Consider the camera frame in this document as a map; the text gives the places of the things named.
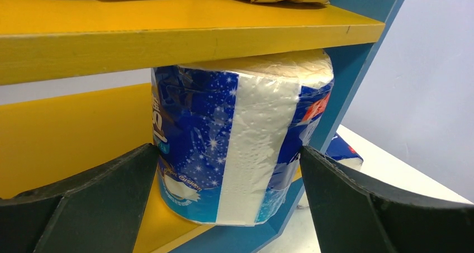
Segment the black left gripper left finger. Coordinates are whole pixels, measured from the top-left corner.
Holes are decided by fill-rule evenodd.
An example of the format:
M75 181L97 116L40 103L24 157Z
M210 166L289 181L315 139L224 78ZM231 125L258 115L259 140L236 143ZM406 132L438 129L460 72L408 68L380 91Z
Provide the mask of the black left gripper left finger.
M132 252L157 169L144 144L107 163L1 200L2 252Z

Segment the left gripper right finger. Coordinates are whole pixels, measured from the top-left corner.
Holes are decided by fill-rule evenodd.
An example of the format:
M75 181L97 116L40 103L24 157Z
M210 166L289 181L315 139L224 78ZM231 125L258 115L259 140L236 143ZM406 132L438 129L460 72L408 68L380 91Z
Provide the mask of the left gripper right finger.
M321 252L472 252L473 205L394 187L309 146L302 179Z

